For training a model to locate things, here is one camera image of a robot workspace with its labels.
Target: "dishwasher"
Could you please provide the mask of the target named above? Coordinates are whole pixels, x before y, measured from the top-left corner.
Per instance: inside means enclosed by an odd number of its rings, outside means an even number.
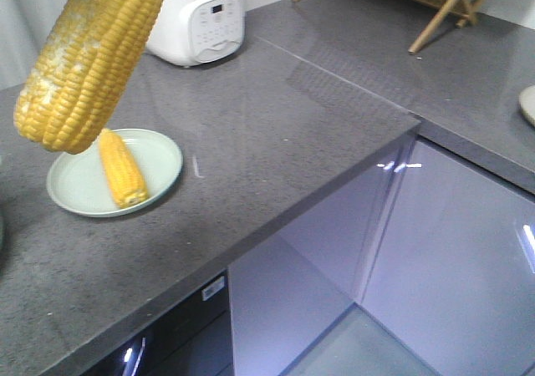
[[[82,376],[233,376],[227,274],[192,293]]]

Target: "cabinet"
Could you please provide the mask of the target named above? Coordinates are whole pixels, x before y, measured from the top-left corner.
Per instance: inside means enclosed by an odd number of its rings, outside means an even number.
[[[442,376],[535,361],[535,203],[418,142],[363,307]]]
[[[275,376],[354,301],[359,264],[403,149],[229,267],[236,376]]]

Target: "plate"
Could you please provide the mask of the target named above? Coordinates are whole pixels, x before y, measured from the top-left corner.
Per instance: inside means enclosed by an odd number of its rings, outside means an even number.
[[[522,113],[535,126],[535,85],[525,88],[518,97]]]
[[[56,204],[67,211],[89,217],[114,217],[138,211],[163,196],[182,169],[182,153],[173,140],[155,131],[115,130],[135,157],[150,198],[137,205],[117,208],[100,163],[99,148],[94,142],[77,155],[62,153],[47,176],[47,192]]]

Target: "cooked corn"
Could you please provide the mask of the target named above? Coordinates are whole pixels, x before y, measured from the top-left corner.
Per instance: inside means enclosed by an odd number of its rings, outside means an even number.
[[[47,150],[89,147],[112,115],[163,0],[68,0],[14,113]]]
[[[115,204],[123,209],[146,201],[145,178],[130,149],[112,130],[104,128],[98,139],[100,160]]]

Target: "kitchen appliance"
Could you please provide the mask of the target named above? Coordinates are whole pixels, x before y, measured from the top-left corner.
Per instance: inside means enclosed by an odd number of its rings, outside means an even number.
[[[82,376],[233,376],[227,274],[212,279]]]
[[[234,53],[243,34],[240,0],[164,0],[146,47],[170,63],[189,67]]]

